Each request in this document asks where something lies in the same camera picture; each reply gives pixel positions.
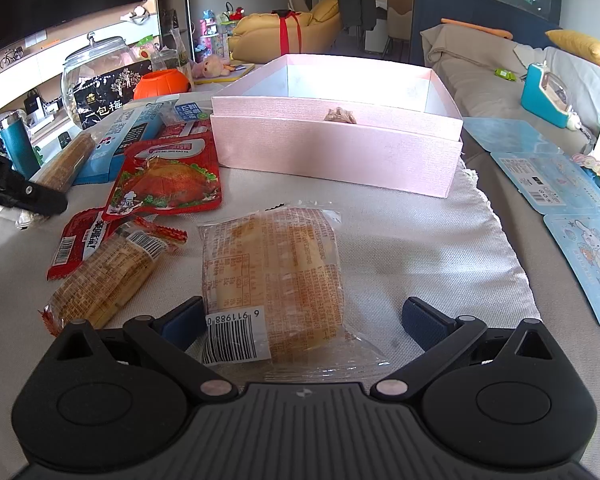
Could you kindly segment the long brown biscuit sleeve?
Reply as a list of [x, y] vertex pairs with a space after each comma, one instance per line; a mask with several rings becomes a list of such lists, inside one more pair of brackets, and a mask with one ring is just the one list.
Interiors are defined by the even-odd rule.
[[95, 138], [82, 131], [32, 177], [36, 184], [67, 192], [95, 148]]

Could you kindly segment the red sausage snack packet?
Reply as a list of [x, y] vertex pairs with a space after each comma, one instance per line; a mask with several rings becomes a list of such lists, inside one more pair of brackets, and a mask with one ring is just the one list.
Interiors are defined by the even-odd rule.
[[90, 208], [75, 214], [62, 230], [54, 258], [46, 273], [47, 281], [66, 278], [84, 260], [120, 228], [129, 223], [132, 228], [142, 228], [151, 235], [167, 242], [184, 244], [188, 239], [186, 231], [160, 226], [142, 217], [124, 217], [114, 220], [104, 219], [104, 207]]

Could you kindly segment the blue white snack bag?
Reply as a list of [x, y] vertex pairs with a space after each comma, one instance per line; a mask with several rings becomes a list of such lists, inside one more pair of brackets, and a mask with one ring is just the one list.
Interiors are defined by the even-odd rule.
[[113, 181], [124, 162], [124, 152], [140, 141], [157, 139], [164, 125], [210, 119], [210, 114], [195, 103], [176, 104], [174, 99], [141, 102], [123, 107], [88, 131], [95, 138], [95, 148], [74, 185], [101, 184]]

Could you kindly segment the small clear biscuit packet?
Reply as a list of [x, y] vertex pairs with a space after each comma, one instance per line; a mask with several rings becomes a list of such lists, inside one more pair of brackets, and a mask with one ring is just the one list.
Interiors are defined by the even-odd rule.
[[41, 311], [46, 330], [59, 335], [71, 322], [84, 320], [99, 330], [133, 298], [160, 258], [186, 239], [154, 222], [125, 222], [73, 271]]

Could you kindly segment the clear bread packet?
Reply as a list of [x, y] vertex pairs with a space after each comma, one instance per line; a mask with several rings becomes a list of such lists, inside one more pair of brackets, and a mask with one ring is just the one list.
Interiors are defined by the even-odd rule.
[[194, 356], [238, 382], [363, 380], [387, 367], [346, 318], [340, 226], [339, 211], [307, 204], [201, 226], [207, 328]]

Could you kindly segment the red roast chicken snack pouch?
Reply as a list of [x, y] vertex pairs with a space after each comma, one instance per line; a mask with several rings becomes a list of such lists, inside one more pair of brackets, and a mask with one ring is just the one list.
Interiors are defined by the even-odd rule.
[[193, 214], [221, 204], [218, 154], [213, 134], [206, 130], [131, 145], [124, 152], [102, 218]]

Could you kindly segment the red green striped snack packet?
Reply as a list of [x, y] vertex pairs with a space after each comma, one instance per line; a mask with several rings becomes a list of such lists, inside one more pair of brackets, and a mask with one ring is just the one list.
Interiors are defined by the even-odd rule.
[[173, 125], [164, 125], [157, 134], [157, 139], [179, 138], [180, 136], [193, 136], [211, 130], [210, 119], [197, 119], [192, 122], [179, 122]]

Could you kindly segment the teal water bottle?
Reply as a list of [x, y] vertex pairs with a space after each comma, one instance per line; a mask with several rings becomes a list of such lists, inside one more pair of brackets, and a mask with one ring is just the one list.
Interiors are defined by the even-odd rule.
[[0, 139], [12, 166], [26, 179], [41, 168], [36, 151], [31, 145], [24, 122], [18, 112], [11, 110], [0, 114]]

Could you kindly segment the white woven table cloth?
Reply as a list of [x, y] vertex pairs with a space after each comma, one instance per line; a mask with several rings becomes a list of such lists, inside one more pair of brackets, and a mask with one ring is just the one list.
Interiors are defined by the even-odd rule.
[[[173, 217], [186, 245], [165, 255], [126, 315], [159, 315], [201, 291], [199, 227], [277, 205], [315, 204], [340, 213], [336, 229], [346, 318], [389, 358], [417, 352], [400, 324], [403, 301], [422, 298], [449, 316], [472, 314], [495, 327], [534, 318], [528, 278], [477, 177], [455, 170], [444, 200], [326, 180], [225, 169], [215, 211]], [[30, 229], [0, 212], [0, 390], [15, 388], [50, 345], [40, 313], [55, 284], [46, 278], [65, 217]]]

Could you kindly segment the black box with white print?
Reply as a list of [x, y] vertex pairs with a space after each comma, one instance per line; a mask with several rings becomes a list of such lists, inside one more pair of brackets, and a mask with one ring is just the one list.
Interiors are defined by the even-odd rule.
[[72, 120], [82, 129], [96, 125], [132, 101], [140, 78], [151, 71], [151, 62], [145, 60], [79, 82], [72, 89]]

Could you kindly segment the large glass jar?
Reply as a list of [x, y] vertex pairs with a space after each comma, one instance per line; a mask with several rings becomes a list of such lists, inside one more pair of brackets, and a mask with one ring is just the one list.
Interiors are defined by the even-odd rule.
[[97, 40], [94, 32], [88, 32], [86, 40], [85, 47], [65, 58], [60, 80], [62, 104], [77, 127], [81, 127], [81, 119], [74, 94], [79, 85], [135, 62], [130, 47], [121, 36]]

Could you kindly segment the orange pumpkin bucket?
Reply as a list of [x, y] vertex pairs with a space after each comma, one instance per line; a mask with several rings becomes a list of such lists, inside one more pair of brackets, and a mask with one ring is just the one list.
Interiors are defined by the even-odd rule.
[[190, 89], [189, 80], [179, 70], [157, 70], [140, 78], [134, 89], [134, 99], [141, 100], [155, 96], [170, 96]]

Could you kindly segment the pink gift box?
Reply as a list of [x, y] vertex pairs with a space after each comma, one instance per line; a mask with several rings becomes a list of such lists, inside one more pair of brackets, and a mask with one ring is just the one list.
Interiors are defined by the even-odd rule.
[[445, 198], [463, 118], [430, 68], [287, 54], [212, 98], [221, 165]]

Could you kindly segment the pink plush toy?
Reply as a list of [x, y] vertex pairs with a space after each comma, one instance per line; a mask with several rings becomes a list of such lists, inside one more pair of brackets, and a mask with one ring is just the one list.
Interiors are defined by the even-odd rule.
[[220, 58], [219, 55], [210, 54], [200, 63], [195, 63], [192, 68], [194, 79], [215, 78], [219, 76], [228, 76], [232, 68], [227, 60]]

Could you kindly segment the teal handheld device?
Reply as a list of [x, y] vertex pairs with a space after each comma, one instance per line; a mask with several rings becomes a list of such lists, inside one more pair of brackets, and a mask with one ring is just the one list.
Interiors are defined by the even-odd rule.
[[528, 66], [520, 104], [557, 128], [576, 131], [582, 127], [580, 116], [569, 101], [566, 85], [545, 63]]

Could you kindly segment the beige sofa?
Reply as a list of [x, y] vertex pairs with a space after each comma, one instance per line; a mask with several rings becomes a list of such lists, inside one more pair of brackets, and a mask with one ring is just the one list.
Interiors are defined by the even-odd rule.
[[528, 66], [545, 63], [566, 85], [585, 128], [600, 133], [600, 66], [555, 47], [532, 48], [460, 25], [428, 28], [420, 40], [425, 65], [464, 116], [524, 120], [567, 154], [579, 153], [588, 145], [585, 133], [558, 128], [520, 104]]

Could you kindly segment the small green toy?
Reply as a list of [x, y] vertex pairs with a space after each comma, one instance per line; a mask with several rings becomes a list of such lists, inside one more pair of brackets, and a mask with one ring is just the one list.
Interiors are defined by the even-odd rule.
[[510, 70], [506, 70], [505, 68], [497, 68], [496, 70], [494, 70], [494, 75], [508, 81], [517, 80], [516, 75]]

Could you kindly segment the orange bolster pillow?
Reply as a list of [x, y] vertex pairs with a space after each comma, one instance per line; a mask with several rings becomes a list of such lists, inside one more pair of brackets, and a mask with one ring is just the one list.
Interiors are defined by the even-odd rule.
[[491, 27], [472, 24], [472, 23], [468, 23], [468, 22], [452, 20], [452, 18], [442, 18], [440, 20], [440, 22], [445, 25], [456, 25], [456, 26], [460, 26], [460, 27], [470, 28], [473, 30], [478, 30], [478, 32], [484, 32], [485, 34], [497, 36], [497, 37], [507, 39], [507, 40], [513, 39], [513, 34], [505, 29], [491, 28]]

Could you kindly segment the yellow cushion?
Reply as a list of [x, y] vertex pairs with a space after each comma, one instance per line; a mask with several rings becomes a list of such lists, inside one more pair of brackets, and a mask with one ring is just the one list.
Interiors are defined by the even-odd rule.
[[567, 29], [548, 30], [545, 36], [559, 49], [600, 66], [600, 40]]

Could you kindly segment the dark blue cabinet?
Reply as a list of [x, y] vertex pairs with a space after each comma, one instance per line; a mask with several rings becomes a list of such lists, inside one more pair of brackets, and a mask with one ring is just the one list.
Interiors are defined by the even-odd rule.
[[542, 48], [550, 45], [547, 30], [559, 27], [562, 0], [414, 0], [411, 64], [424, 65], [420, 33], [440, 24], [442, 18], [504, 29], [513, 40]]

